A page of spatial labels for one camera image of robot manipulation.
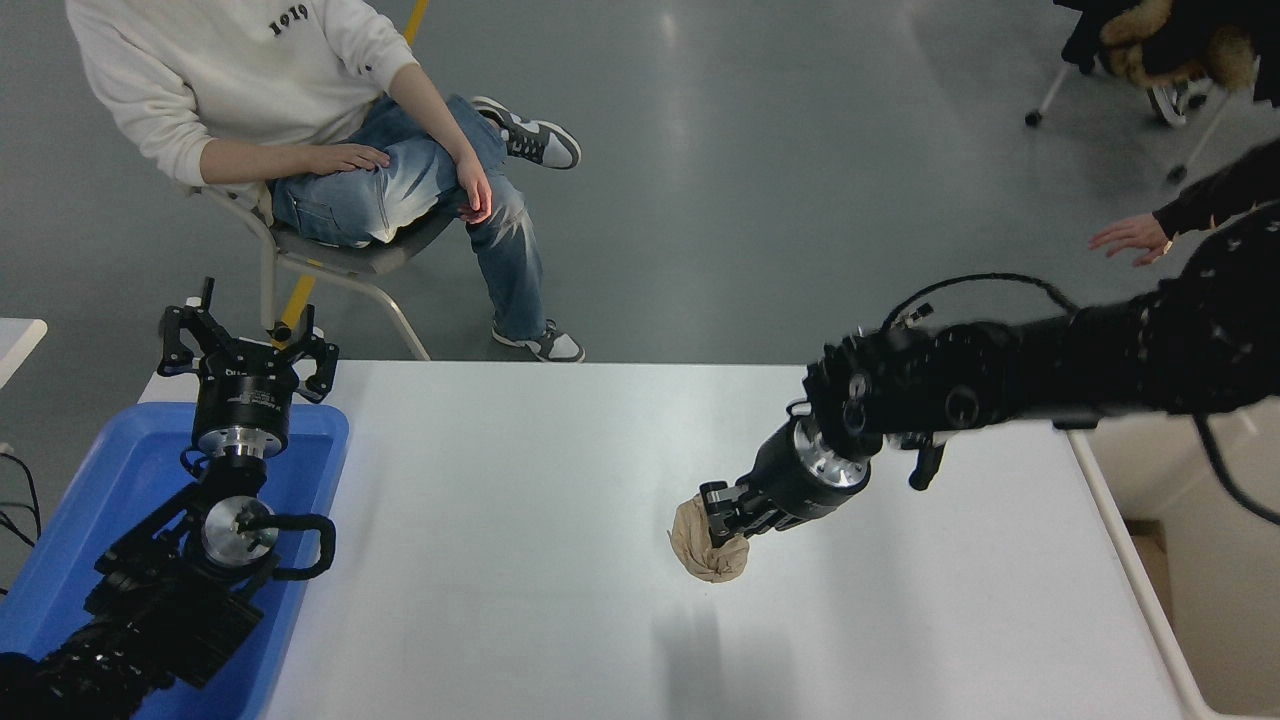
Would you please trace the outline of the seated person's right hand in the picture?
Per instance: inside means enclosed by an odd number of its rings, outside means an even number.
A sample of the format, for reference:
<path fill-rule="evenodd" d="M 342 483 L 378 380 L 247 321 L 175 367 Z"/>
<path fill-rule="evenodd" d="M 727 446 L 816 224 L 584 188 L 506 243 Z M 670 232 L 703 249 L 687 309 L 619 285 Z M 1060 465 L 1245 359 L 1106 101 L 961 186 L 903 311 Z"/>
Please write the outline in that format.
<path fill-rule="evenodd" d="M 390 167 L 390 158 L 385 152 L 361 143 L 303 146 L 302 155 L 306 172 L 315 176 Z"/>

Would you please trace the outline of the standing person's hand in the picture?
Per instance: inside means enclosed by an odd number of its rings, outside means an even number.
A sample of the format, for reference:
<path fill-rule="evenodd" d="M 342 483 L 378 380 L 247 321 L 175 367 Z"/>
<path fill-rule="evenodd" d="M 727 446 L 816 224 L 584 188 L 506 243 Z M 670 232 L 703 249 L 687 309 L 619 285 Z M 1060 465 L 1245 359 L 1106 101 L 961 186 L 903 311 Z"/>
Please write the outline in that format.
<path fill-rule="evenodd" d="M 1105 251 L 1114 258 L 1121 251 L 1135 251 L 1133 266 L 1148 266 L 1169 254 L 1174 238 L 1158 223 L 1153 213 L 1144 213 L 1114 222 L 1094 233 L 1087 247 Z"/>

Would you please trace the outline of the seated person's left hand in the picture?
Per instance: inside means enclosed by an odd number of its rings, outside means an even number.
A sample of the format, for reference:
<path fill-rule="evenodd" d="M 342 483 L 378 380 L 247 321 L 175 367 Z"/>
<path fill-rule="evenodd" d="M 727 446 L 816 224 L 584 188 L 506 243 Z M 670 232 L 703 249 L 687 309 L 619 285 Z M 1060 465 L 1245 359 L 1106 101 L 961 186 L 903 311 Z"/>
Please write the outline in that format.
<path fill-rule="evenodd" d="M 466 197 L 460 218 L 472 225 L 486 222 L 493 214 L 493 192 L 486 170 L 476 158 L 468 158 L 456 163 L 456 172 Z"/>

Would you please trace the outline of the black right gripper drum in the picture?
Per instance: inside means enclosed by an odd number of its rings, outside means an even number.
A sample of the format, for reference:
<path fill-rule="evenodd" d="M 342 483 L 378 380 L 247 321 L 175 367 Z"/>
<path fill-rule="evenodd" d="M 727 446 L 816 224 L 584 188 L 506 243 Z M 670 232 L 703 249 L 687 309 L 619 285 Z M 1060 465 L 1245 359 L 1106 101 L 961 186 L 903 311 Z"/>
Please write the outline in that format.
<path fill-rule="evenodd" d="M 750 509 L 772 505 L 803 524 L 863 489 L 863 456 L 837 454 L 815 425 L 785 425 L 758 450 L 745 484 L 759 493 Z"/>

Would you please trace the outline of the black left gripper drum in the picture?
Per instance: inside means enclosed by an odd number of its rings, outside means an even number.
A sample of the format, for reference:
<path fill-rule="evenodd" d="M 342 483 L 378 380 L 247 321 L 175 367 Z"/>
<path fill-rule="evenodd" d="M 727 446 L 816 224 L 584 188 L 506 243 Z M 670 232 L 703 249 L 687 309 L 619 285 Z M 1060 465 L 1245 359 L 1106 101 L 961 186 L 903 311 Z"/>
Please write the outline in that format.
<path fill-rule="evenodd" d="M 192 433 L 207 436 L 232 427 L 248 427 L 271 436 L 289 433 L 292 395 L 298 387 L 293 370 L 239 372 L 197 365 L 198 397 Z"/>

